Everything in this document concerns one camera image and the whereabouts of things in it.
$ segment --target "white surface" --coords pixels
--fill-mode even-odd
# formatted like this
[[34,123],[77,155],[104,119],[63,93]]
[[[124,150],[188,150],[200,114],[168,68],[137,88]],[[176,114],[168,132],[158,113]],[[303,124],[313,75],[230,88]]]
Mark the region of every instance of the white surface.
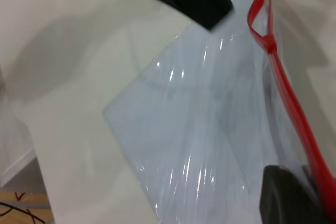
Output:
[[157,223],[102,111],[188,20],[154,0],[0,3],[0,64],[56,222]]
[[[56,222],[157,223],[102,110],[187,19],[153,0],[0,3],[0,64],[14,113],[31,133]],[[336,0],[275,4],[294,88],[334,165]]]

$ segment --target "plastic bag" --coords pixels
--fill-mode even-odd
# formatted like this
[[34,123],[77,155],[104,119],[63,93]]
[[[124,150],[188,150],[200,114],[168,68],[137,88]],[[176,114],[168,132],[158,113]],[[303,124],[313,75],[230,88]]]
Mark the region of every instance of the plastic bag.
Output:
[[[217,36],[186,27],[104,112],[160,223],[261,223],[268,164],[289,168],[314,197],[271,64],[246,23],[254,0],[232,1]],[[260,33],[267,15],[254,22]]]

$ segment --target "transparent plastic sheet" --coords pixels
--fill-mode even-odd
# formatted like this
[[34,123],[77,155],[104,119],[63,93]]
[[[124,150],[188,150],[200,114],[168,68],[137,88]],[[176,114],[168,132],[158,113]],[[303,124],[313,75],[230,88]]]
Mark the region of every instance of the transparent plastic sheet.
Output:
[[[187,27],[104,112],[160,223],[261,223],[268,164],[310,189],[269,60],[246,23],[254,0],[232,1],[216,36]],[[264,9],[254,28],[266,23]]]

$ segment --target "red strap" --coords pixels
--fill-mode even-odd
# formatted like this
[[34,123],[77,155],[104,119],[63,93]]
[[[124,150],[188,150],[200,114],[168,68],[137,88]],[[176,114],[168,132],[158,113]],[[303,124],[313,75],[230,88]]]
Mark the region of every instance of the red strap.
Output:
[[319,151],[314,134],[309,126],[307,118],[300,103],[291,88],[284,68],[277,53],[277,43],[273,34],[273,13],[271,0],[269,0],[267,35],[261,36],[252,25],[258,13],[264,6],[265,0],[254,0],[247,15],[247,23],[252,35],[258,44],[267,52],[276,78],[278,90],[289,117],[300,137],[306,151],[312,176],[318,186],[321,201],[327,215],[336,223],[336,183],[328,170],[326,163]]

